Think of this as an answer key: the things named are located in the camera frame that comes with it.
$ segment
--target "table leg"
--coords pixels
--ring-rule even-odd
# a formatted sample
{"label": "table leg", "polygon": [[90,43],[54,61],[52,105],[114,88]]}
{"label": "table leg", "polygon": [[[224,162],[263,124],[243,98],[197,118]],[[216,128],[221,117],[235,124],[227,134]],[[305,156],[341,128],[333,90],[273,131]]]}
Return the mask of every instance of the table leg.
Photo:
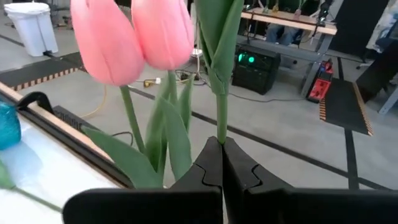
{"label": "table leg", "polygon": [[315,51],[320,56],[326,54],[326,52],[329,50],[329,46],[332,39],[333,39],[332,35],[322,34],[321,37],[319,38],[317,46],[315,47]]}
{"label": "table leg", "polygon": [[301,96],[303,98],[307,97],[308,91],[310,91],[312,82],[313,82],[315,76],[317,75],[317,71],[318,71],[320,65],[321,65],[320,61],[310,63],[310,66],[307,69],[306,77],[304,78],[305,79],[304,85],[301,90]]}
{"label": "table leg", "polygon": [[379,114],[385,115],[394,106],[394,104],[397,101],[398,101],[398,87],[396,87],[396,89],[392,92],[392,94],[384,103],[384,105],[380,108]]}
{"label": "table leg", "polygon": [[318,44],[315,47],[315,51],[316,53],[318,53],[319,57],[316,59],[316,61],[310,64],[310,67],[307,70],[304,85],[301,91],[302,97],[307,97],[308,91],[310,91],[313,80],[315,79],[319,66],[321,65],[321,62],[323,60],[323,56],[326,54],[326,52],[329,49],[329,45],[331,43],[332,38],[333,38],[332,35],[326,35],[326,34],[322,34],[321,37],[319,38]]}

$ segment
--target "cable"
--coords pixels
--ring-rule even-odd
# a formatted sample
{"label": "cable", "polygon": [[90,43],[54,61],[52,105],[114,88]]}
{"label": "cable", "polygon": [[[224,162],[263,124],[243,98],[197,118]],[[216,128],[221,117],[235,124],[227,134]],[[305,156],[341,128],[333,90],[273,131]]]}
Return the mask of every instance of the cable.
{"label": "cable", "polygon": [[119,135],[122,135],[122,134],[129,134],[130,135],[130,137],[131,137],[130,146],[132,146],[132,144],[134,143],[134,137],[133,137],[131,132],[123,131],[123,132],[120,132],[120,133],[112,134],[112,136],[115,137],[115,136],[119,136]]}
{"label": "cable", "polygon": [[250,99],[250,98],[246,98],[246,97],[243,97],[243,96],[239,96],[239,95],[236,95],[236,94],[234,94],[234,93],[229,93],[229,95],[235,96],[235,97],[240,98],[240,99],[249,100],[249,101],[252,101],[252,102],[257,102],[257,103],[270,103],[270,102],[273,102],[273,101],[284,101],[284,102],[288,102],[288,101],[301,101],[301,100],[305,100],[304,98],[301,98],[301,99],[255,100],[255,99]]}
{"label": "cable", "polygon": [[104,95],[103,95],[103,99],[102,99],[101,104],[100,104],[95,110],[93,110],[92,112],[90,112],[90,113],[88,113],[88,114],[85,114],[85,115],[83,115],[83,116],[80,116],[80,118],[87,118],[87,117],[89,117],[89,116],[91,116],[91,115],[97,113],[98,111],[100,111],[100,110],[104,107],[104,105],[105,105],[105,103],[106,103],[107,94],[108,94],[108,91],[107,91],[107,89],[106,89],[106,85],[104,85]]}

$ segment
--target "white container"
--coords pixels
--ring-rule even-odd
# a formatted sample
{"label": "white container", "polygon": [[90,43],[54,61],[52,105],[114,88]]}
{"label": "white container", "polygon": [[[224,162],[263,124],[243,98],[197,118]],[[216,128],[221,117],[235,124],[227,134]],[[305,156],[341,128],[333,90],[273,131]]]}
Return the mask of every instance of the white container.
{"label": "white container", "polygon": [[24,2],[4,5],[14,23],[26,51],[33,57],[46,51],[58,52],[50,18],[50,7],[44,3]]}

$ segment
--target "black cable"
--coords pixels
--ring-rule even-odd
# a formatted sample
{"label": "black cable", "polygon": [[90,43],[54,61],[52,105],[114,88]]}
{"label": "black cable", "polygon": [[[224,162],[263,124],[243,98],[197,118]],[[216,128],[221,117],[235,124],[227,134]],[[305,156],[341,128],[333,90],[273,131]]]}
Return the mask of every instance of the black cable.
{"label": "black cable", "polygon": [[252,101],[252,102],[257,102],[257,103],[270,103],[270,102],[273,102],[273,101],[284,101],[284,102],[288,102],[288,101],[301,101],[301,100],[305,100],[304,98],[301,98],[301,99],[255,100],[255,99],[250,99],[250,98],[246,98],[246,97],[243,97],[243,96],[239,96],[239,95],[236,95],[236,94],[234,94],[234,93],[229,93],[229,95],[235,96],[235,97],[240,98],[240,99],[249,100],[249,101]]}
{"label": "black cable", "polygon": [[119,135],[122,135],[122,134],[129,134],[129,135],[131,136],[130,146],[132,146],[132,144],[133,144],[133,142],[134,142],[134,137],[132,136],[132,133],[131,133],[131,132],[129,132],[129,131],[123,131],[123,132],[120,132],[120,133],[112,134],[112,136],[113,136],[113,137],[116,137],[116,136],[119,136]]}

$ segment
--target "yellow cable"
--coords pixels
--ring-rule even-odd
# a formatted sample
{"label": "yellow cable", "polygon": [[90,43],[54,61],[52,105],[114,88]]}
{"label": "yellow cable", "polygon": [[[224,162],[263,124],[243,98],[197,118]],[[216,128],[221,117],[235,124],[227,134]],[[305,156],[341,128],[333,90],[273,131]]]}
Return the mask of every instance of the yellow cable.
{"label": "yellow cable", "polygon": [[89,116],[91,116],[91,115],[94,115],[94,114],[97,113],[98,111],[100,111],[100,110],[104,107],[104,105],[105,105],[105,102],[106,102],[106,95],[107,95],[107,94],[108,94],[108,93],[107,93],[106,85],[104,85],[104,97],[103,97],[103,99],[102,99],[101,104],[97,107],[97,109],[93,110],[92,112],[90,112],[90,113],[88,113],[88,114],[85,114],[85,115],[81,116],[80,118],[87,118],[87,117],[89,117]]}

